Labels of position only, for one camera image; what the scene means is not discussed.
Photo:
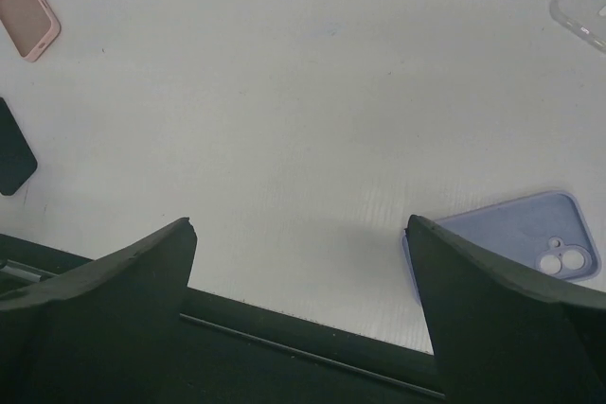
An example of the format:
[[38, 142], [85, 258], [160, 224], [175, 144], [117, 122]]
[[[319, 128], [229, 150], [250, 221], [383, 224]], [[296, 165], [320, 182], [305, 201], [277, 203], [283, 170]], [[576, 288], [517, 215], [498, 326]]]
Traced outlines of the lavender phone case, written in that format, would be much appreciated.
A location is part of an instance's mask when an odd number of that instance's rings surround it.
[[601, 258], [577, 200], [547, 191], [437, 220], [469, 242], [569, 281], [596, 276]]

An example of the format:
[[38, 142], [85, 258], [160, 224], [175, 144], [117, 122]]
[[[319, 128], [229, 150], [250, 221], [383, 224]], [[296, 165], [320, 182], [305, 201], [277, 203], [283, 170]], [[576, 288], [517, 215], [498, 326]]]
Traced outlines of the pink phone case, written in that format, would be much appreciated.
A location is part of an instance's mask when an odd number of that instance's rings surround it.
[[1, 24], [28, 62], [36, 62], [61, 33], [61, 24], [46, 0], [1, 0]]

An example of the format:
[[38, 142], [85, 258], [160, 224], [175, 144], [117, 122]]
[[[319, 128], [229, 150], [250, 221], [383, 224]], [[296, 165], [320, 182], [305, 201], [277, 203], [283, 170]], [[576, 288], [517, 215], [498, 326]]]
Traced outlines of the black phone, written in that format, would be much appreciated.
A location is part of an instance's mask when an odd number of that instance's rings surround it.
[[3, 98], [0, 124], [0, 191], [12, 196], [34, 174], [38, 162]]

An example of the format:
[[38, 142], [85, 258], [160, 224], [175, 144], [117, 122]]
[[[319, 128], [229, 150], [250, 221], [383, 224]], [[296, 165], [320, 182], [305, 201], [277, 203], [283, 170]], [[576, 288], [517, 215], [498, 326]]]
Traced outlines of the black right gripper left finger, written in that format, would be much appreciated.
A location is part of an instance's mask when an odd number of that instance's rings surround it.
[[1, 296], [4, 403], [153, 403], [197, 237], [187, 218]]

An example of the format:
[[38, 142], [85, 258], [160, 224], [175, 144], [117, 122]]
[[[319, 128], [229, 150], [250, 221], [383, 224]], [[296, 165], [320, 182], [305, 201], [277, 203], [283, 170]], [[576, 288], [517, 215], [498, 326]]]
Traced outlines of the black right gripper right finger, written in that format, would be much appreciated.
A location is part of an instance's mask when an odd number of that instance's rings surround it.
[[602, 403], [605, 295], [411, 216], [406, 236], [450, 403]]

